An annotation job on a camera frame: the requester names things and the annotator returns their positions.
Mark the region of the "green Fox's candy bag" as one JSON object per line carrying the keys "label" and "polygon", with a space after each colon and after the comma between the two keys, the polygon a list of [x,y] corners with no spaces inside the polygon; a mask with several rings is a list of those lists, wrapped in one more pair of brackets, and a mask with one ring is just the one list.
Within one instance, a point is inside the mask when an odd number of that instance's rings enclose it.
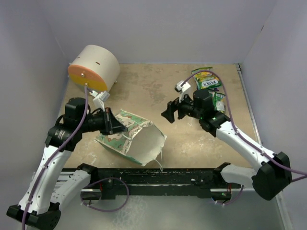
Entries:
{"label": "green Fox's candy bag", "polygon": [[191,71],[198,90],[210,90],[222,86],[222,82],[212,72],[213,67],[202,67]]}

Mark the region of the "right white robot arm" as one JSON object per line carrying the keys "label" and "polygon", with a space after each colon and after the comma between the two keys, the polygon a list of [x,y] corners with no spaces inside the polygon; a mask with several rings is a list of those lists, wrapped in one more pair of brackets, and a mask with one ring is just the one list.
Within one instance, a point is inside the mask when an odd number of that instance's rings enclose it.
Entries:
{"label": "right white robot arm", "polygon": [[213,96],[207,90],[196,90],[193,97],[182,94],[169,101],[162,117],[168,122],[178,118],[193,117],[201,128],[212,136],[228,144],[243,158],[251,168],[227,164],[220,170],[220,175],[227,183],[251,186],[265,200],[272,200],[292,182],[290,159],[283,153],[274,153],[247,136],[224,113],[215,110]]}

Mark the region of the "green floral paper bag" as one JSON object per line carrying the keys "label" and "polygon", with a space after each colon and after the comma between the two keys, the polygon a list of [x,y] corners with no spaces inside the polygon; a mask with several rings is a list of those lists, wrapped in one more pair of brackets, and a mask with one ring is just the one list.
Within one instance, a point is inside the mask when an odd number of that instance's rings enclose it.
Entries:
{"label": "green floral paper bag", "polygon": [[131,112],[121,109],[115,117],[128,130],[108,136],[100,134],[95,140],[107,151],[140,166],[156,161],[163,171],[157,157],[162,153],[167,136],[152,121]]}

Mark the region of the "green spring tea candy bag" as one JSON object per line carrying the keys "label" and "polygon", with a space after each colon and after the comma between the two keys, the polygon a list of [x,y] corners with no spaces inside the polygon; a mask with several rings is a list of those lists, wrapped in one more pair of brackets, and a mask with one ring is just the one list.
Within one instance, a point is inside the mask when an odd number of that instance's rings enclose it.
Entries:
{"label": "green spring tea candy bag", "polygon": [[216,111],[225,113],[225,95],[220,92],[209,91],[213,98],[213,105]]}

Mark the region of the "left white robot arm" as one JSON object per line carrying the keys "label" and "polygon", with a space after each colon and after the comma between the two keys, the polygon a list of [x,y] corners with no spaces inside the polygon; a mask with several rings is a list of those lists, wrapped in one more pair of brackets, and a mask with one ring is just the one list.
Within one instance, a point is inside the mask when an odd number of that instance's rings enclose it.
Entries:
{"label": "left white robot arm", "polygon": [[29,188],[17,205],[9,206],[7,216],[39,230],[56,227],[64,207],[76,193],[98,180],[98,168],[81,164],[59,188],[55,185],[62,169],[83,134],[99,131],[102,135],[118,134],[128,129],[113,115],[109,107],[98,107],[93,112],[87,98],[71,98],[64,114],[48,131],[40,165]]}

